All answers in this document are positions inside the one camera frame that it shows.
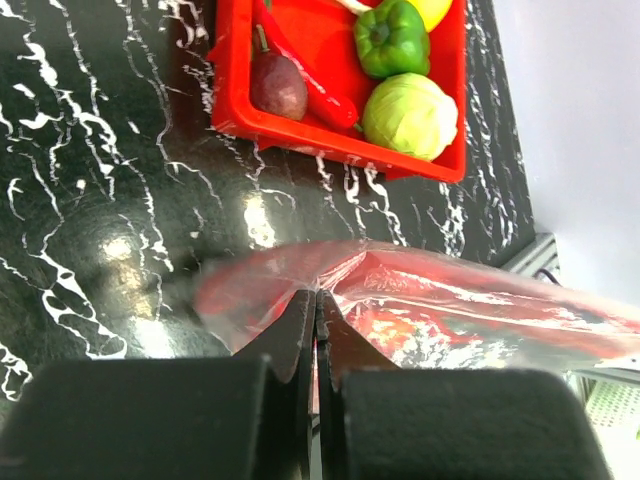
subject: wire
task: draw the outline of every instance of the wire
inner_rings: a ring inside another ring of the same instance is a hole
[[[536,272],[535,276],[537,277],[539,274],[542,274],[545,277],[547,277],[551,281],[551,283],[554,283],[556,285],[562,286],[562,284],[558,281],[556,276],[553,273],[551,273],[549,270],[547,270],[546,268],[541,268],[540,270],[538,270]]]

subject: cabbage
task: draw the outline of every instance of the cabbage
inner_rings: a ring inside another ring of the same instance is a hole
[[[378,85],[364,108],[368,142],[432,161],[458,133],[458,108],[427,77],[404,73]]]

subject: white wall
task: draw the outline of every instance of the white wall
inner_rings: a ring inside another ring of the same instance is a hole
[[[640,1],[494,0],[539,229],[568,286],[640,305]]]

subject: yellow lemon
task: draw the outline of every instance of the yellow lemon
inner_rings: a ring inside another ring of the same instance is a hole
[[[407,0],[422,17],[427,32],[430,32],[442,21],[451,8],[453,0]]]

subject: red plastic bag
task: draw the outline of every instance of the red plastic bag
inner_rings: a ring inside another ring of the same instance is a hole
[[[298,244],[204,278],[195,310],[233,352],[299,289],[333,293],[345,320],[403,368],[634,366],[640,310],[423,250]]]

